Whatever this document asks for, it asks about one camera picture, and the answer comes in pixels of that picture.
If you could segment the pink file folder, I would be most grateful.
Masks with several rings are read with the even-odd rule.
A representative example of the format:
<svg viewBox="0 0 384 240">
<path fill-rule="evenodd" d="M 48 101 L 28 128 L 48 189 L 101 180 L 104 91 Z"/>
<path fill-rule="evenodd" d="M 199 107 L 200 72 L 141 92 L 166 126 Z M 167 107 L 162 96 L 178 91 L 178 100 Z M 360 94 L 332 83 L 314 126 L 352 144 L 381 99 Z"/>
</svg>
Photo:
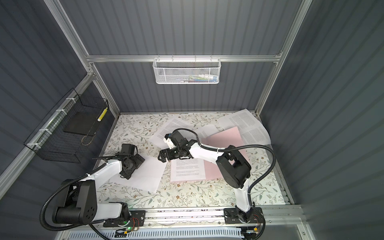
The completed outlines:
<svg viewBox="0 0 384 240">
<path fill-rule="evenodd" d="M 244 144 L 244 142 L 241 138 L 239 129 L 237 127 L 233 127 L 231 129 L 221 131 L 217 134 L 209 136 L 204 140 L 203 144 L 217 148 L 226 148 L 230 145 L 240 147 Z M 205 160 L 203 161 L 206 172 L 206 180 L 203 181 L 221 179 L 223 177 L 216 164 Z"/>
</svg>

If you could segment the printed paper sheet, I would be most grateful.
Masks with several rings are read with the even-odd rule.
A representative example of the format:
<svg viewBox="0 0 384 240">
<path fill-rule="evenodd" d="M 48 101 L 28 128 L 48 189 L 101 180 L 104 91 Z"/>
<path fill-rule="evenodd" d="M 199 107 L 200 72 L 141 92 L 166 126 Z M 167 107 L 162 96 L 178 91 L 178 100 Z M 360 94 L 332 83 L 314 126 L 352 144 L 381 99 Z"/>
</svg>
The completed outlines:
<svg viewBox="0 0 384 240">
<path fill-rule="evenodd" d="M 201 143 L 203 143 L 204 140 L 209 136 L 219 133 L 219 130 L 213 124 L 208 124 L 198 128 L 198 125 L 195 126 L 194 124 L 187 123 L 182 119 L 171 118 L 151 136 L 149 141 L 161 149 L 166 149 L 168 148 L 168 145 L 164 142 L 165 135 L 172 133 L 175 129 L 178 128 L 193 130 L 198 134 Z"/>
<path fill-rule="evenodd" d="M 154 157 L 144 156 L 144 159 L 145 162 L 133 172 L 130 179 L 127 180 L 120 174 L 116 174 L 110 178 L 110 182 L 155 193 L 167 164 Z"/>
<path fill-rule="evenodd" d="M 170 182 L 206 180 L 205 165 L 202 159 L 176 159 L 171 161 Z"/>
</svg>

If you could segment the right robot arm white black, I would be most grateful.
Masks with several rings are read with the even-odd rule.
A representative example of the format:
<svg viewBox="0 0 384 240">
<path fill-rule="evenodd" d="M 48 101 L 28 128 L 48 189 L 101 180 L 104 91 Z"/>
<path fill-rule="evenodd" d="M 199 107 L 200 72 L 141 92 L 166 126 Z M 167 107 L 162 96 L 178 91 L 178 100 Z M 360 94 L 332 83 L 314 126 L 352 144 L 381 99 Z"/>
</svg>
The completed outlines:
<svg viewBox="0 0 384 240">
<path fill-rule="evenodd" d="M 249 189 L 251 186 L 251 165 L 245 157 L 230 145 L 227 148 L 214 148 L 196 141 L 161 150 L 158 160 L 161 162 L 175 159 L 202 159 L 218 166 L 226 183 L 234 189 L 236 197 L 237 218 L 248 223 L 252 218 L 252 201 Z"/>
</svg>

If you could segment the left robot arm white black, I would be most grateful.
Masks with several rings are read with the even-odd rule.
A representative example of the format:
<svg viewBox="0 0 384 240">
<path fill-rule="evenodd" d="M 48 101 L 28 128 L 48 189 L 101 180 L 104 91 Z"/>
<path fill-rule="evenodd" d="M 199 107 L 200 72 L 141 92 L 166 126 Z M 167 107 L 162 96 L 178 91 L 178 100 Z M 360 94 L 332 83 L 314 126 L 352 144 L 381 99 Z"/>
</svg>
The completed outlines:
<svg viewBox="0 0 384 240">
<path fill-rule="evenodd" d="M 101 204 L 97 200 L 97 190 L 115 175 L 128 180 L 145 159 L 139 154 L 127 153 L 101 159 L 105 161 L 104 164 L 57 194 L 59 199 L 53 212 L 53 223 L 88 225 L 101 220 L 117 219 L 124 226 L 130 222 L 131 214 L 127 204 Z"/>
</svg>

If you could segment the printed paper sheet back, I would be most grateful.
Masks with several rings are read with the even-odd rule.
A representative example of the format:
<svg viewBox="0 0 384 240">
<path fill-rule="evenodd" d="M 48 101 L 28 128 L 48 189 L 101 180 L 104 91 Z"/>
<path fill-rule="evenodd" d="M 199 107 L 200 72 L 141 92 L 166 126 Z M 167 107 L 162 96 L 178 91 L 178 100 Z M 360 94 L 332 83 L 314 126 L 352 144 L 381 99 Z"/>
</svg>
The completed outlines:
<svg viewBox="0 0 384 240">
<path fill-rule="evenodd" d="M 208 124 L 198 128 L 198 125 L 195 126 L 194 124 L 187 123 L 182 119 L 171 118 L 151 136 L 149 141 L 161 149 L 166 149 L 168 148 L 168 145 L 164 142 L 165 135 L 172 133 L 175 129 L 178 128 L 193 130 L 198 134 L 201 143 L 203 143 L 204 140 L 209 136 L 219 133 L 219 130 L 213 124 Z"/>
</svg>

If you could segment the yellow marker in basket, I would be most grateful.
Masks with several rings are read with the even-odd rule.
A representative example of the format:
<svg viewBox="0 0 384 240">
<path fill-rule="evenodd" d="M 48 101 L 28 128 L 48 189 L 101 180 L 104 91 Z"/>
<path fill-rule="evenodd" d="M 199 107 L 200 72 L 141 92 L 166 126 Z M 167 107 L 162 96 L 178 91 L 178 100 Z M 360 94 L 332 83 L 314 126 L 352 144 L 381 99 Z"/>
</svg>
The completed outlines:
<svg viewBox="0 0 384 240">
<path fill-rule="evenodd" d="M 101 112 L 101 114 L 99 115 L 99 117 L 97 118 L 97 121 L 98 122 L 101 122 L 102 120 L 103 120 L 103 118 L 104 118 L 104 116 L 106 115 L 106 113 L 108 112 L 108 107 L 106 107 L 102 112 Z"/>
</svg>

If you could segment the printed paper sheets right back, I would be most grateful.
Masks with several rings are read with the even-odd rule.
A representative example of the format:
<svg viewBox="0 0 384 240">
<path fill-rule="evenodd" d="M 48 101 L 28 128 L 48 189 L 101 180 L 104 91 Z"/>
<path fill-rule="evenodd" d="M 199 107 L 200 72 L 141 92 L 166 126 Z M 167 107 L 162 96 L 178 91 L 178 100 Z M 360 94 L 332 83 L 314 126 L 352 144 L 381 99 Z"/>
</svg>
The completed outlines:
<svg viewBox="0 0 384 240">
<path fill-rule="evenodd" d="M 243 142 L 247 145 L 268 146 L 271 144 L 271 138 L 266 128 L 247 109 L 221 117 L 218 119 L 218 123 L 224 130 L 237 127 Z"/>
</svg>

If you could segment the markers in white basket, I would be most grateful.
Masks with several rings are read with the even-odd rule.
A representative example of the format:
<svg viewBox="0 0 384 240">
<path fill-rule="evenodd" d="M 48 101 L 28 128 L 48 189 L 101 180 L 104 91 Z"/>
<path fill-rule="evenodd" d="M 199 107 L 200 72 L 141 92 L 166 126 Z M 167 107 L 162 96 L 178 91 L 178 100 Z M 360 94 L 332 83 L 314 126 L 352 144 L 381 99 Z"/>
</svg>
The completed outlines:
<svg viewBox="0 0 384 240">
<path fill-rule="evenodd" d="M 218 75 L 211 75 L 211 74 L 202 74 L 202 75 L 192 75 L 187 76 L 184 78 L 176 79 L 176 82 L 179 83 L 198 83 L 198 84 L 215 84 L 219 82 L 219 76 Z"/>
</svg>

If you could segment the floral patterned table mat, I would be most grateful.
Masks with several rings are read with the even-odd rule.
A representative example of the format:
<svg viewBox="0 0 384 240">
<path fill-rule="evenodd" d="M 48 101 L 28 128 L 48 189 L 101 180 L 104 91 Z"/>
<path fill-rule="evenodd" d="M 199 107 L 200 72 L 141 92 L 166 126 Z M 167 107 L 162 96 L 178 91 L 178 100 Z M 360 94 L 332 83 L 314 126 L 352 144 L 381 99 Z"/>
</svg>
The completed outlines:
<svg viewBox="0 0 384 240">
<path fill-rule="evenodd" d="M 222 118 L 228 113 L 192 114 L 123 114 L 115 120 L 102 150 L 103 156 L 111 156 L 121 150 L 122 144 L 138 146 L 141 155 L 157 157 L 160 148 L 151 137 L 168 121 L 178 119 L 186 127 L 197 131 L 212 124 L 219 132 L 225 130 Z M 270 173 L 252 189 L 256 205 L 285 205 L 289 203 L 281 181 Z M 98 201 L 126 202 L 132 209 L 228 207 L 235 205 L 235 193 L 222 178 L 208 178 L 191 182 L 171 182 L 171 164 L 165 166 L 164 174 L 156 191 L 132 188 L 109 180 L 97 191 Z"/>
</svg>

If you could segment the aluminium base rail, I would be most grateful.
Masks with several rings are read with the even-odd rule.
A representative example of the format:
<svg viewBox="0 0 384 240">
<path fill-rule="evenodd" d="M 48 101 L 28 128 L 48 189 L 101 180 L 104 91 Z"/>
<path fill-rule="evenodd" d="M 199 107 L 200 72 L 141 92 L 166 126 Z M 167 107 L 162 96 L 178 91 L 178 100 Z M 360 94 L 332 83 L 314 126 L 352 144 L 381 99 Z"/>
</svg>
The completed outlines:
<svg viewBox="0 0 384 240">
<path fill-rule="evenodd" d="M 262 206 L 244 224 L 225 215 L 226 207 L 146 209 L 139 227 L 95 228 L 110 240 L 244 240 L 261 234 L 262 240 L 313 240 L 315 236 L 299 205 Z"/>
</svg>

